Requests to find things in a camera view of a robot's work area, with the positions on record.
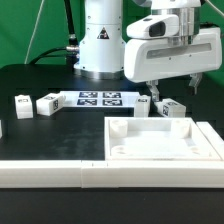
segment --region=white cube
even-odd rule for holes
[[[50,116],[63,107],[65,96],[50,93],[36,101],[37,114]]]
[[[134,117],[148,117],[150,111],[150,96],[139,96],[135,101]]]
[[[30,96],[15,96],[15,104],[18,119],[33,118],[33,106]]]
[[[155,102],[157,112],[164,117],[185,117],[186,107],[170,98]]]

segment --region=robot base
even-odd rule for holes
[[[117,72],[94,72],[94,71],[85,71],[81,69],[75,69],[75,74],[80,75],[90,79],[122,79],[124,77],[124,71]]]

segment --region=white platform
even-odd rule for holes
[[[114,118],[105,119],[105,127],[110,119]],[[158,120],[155,118],[123,119],[130,123],[127,136],[132,130],[131,124],[133,122],[133,124],[138,124],[133,126],[135,131],[139,127],[140,130],[138,131],[142,132],[143,127],[147,126],[148,129],[144,132],[150,132],[151,135],[151,137],[147,137],[148,145],[151,141],[154,144],[156,142],[159,144],[154,146],[152,150],[150,149],[149,153],[145,151],[146,149],[137,150],[135,155],[131,155],[131,157],[129,154],[123,155],[122,159],[106,152],[106,157],[110,160],[105,161],[1,161],[0,187],[224,187],[224,142],[207,122],[197,123],[198,128],[190,120],[189,141],[186,138],[179,139],[184,142],[178,143],[179,147],[176,148],[183,153],[180,156],[180,154],[176,154],[176,150],[168,151],[167,154],[165,148],[163,148],[168,133],[166,135],[162,134],[163,141],[156,141],[156,138],[154,140],[152,138],[155,132],[158,132],[158,138],[161,131],[171,131],[169,129],[171,123],[169,118],[158,118]],[[159,126],[149,125],[150,122],[152,124],[153,122],[159,122],[164,126],[160,126],[159,130]],[[108,145],[112,147],[114,144],[113,139],[108,139],[107,135],[106,127],[105,149]],[[191,150],[190,154],[185,154],[186,150],[181,149],[180,146],[186,146],[189,142],[202,148],[199,151],[188,149]],[[156,149],[161,150],[161,148],[164,155],[168,156],[161,156],[161,153],[156,153]]]
[[[134,108],[138,92],[61,91],[64,107]]]

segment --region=white robot link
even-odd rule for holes
[[[85,37],[75,72],[94,79],[119,79],[124,72],[122,0],[85,0]]]
[[[127,27],[124,71],[133,82],[147,82],[159,101],[159,79],[191,75],[195,93],[202,72],[222,64],[219,28],[200,29],[203,0],[133,0],[151,6],[151,15]]]

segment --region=white container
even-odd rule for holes
[[[127,133],[111,135],[111,121]],[[106,160],[220,160],[191,118],[105,118]]]

